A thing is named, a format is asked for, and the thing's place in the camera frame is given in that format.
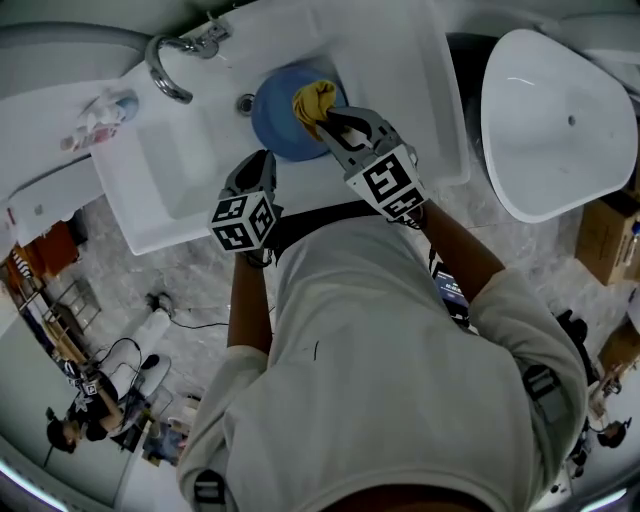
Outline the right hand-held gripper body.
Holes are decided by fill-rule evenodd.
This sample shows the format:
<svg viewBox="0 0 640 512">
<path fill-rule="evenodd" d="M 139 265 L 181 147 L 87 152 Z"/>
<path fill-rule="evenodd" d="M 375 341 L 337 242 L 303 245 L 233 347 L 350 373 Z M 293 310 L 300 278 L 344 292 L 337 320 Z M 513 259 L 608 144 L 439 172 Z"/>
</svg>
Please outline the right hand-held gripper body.
<svg viewBox="0 0 640 512">
<path fill-rule="evenodd" d="M 389 221 L 404 218 L 428 199 L 417 170 L 417 155 L 390 125 L 370 143 L 371 159 L 360 169 L 344 170 L 344 181 L 361 199 Z"/>
</svg>

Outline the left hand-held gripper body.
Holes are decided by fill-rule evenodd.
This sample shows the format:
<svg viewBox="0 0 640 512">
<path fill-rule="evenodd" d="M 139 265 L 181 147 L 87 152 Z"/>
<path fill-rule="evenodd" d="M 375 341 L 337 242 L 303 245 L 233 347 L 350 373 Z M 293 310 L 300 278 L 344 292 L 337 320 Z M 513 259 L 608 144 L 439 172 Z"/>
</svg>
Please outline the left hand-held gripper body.
<svg viewBox="0 0 640 512">
<path fill-rule="evenodd" d="M 276 176 L 263 171 L 257 183 L 242 189 L 234 171 L 226 180 L 212 210 L 208 229 L 222 251 L 247 252 L 261 249 L 281 216 L 275 204 Z"/>
</svg>

